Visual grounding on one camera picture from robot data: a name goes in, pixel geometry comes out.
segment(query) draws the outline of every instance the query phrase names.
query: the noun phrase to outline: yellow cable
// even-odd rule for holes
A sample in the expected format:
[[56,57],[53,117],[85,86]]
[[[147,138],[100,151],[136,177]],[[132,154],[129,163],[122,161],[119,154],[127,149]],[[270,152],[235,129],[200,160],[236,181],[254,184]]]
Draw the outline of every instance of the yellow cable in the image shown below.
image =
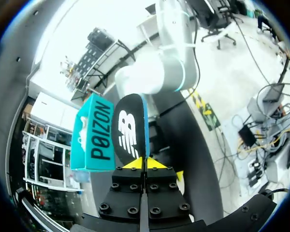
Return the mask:
[[253,147],[253,148],[248,149],[248,150],[245,150],[245,149],[243,149],[243,150],[239,150],[239,147],[238,147],[237,152],[238,152],[238,153],[240,153],[240,152],[242,152],[242,151],[250,152],[250,151],[257,150],[257,149],[259,149],[259,148],[263,148],[263,147],[266,147],[266,146],[269,146],[269,145],[273,145],[273,144],[277,143],[277,141],[281,138],[281,136],[282,136],[284,133],[288,132],[288,131],[290,131],[290,129],[284,130],[284,131],[279,135],[279,137],[278,137],[275,141],[270,142],[269,144],[265,144],[265,145],[261,145],[261,146],[256,146],[256,147]]

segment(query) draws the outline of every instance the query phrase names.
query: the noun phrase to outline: white cabinet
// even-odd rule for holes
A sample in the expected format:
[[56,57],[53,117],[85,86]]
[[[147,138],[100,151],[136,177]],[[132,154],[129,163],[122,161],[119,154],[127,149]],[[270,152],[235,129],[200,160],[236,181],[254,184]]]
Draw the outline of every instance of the white cabinet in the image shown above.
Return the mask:
[[73,131],[74,121],[78,110],[40,93],[31,110],[31,118],[44,124]]

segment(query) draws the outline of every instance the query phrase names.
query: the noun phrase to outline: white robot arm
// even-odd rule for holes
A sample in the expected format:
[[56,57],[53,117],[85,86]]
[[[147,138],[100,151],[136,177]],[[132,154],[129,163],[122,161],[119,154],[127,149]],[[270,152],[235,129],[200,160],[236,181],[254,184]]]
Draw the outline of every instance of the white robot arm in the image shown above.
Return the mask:
[[141,54],[133,65],[117,71],[119,96],[180,91],[198,81],[187,4],[184,0],[158,0],[156,14],[162,46]]

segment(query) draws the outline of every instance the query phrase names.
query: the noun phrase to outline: new balance logo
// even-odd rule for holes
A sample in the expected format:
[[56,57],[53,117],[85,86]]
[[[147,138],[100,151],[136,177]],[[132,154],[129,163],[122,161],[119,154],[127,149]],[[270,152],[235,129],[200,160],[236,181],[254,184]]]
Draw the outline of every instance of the new balance logo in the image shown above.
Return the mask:
[[139,158],[139,153],[132,145],[136,145],[135,120],[132,114],[122,110],[119,113],[118,130],[123,134],[119,136],[119,145],[134,158]]

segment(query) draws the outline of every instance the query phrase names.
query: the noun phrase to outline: gray floor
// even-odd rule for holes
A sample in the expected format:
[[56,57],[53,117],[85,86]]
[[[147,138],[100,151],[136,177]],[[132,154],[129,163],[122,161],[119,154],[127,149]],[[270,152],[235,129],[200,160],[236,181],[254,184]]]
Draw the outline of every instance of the gray floor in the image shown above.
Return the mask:
[[[256,19],[244,16],[242,18],[245,23],[240,23],[240,27],[257,63],[269,81],[277,81],[283,69],[283,65],[281,65],[276,58],[278,47],[271,42],[268,33],[257,34]],[[237,27],[234,27],[229,33],[231,37],[236,39],[237,45],[233,46],[230,40],[223,38],[221,39],[221,50],[217,50],[217,42],[201,42],[201,37],[206,34],[207,30],[198,30],[196,54],[201,70],[201,80],[197,91],[206,102],[210,103],[219,121],[223,123],[224,120],[227,120],[236,114],[237,111],[245,107],[249,99],[257,94],[267,83],[251,58]],[[153,41],[156,47],[159,43],[159,40]],[[148,50],[152,50],[152,47],[146,45],[145,48],[142,48],[136,54],[136,57],[139,53]],[[287,71],[284,82],[290,83],[290,70]],[[290,87],[286,87],[284,92],[290,93]],[[187,91],[183,91],[182,94],[184,96],[188,95]],[[187,102],[202,129],[212,159],[215,162],[223,157],[215,133],[208,130],[207,125],[192,100],[189,99]],[[285,103],[286,102],[290,102],[290,98],[285,98]],[[230,154],[230,148],[227,145],[226,150],[227,155]],[[222,163],[223,160],[215,162],[217,175],[220,174]],[[229,163],[226,163],[223,169],[220,186],[228,186],[233,178],[234,174],[232,167]],[[96,216],[97,211],[95,210],[92,198],[92,189],[89,186],[83,187],[86,188],[85,193],[81,196],[83,211]],[[271,183],[269,186],[270,189],[282,187],[290,187],[290,169],[285,173],[280,183]],[[224,213],[225,216],[228,214],[227,212],[233,212],[250,198],[240,196],[237,178],[232,185],[221,189],[221,196],[224,210],[226,211]],[[284,196],[284,193],[279,193],[275,195],[274,201],[279,203],[283,200]]]

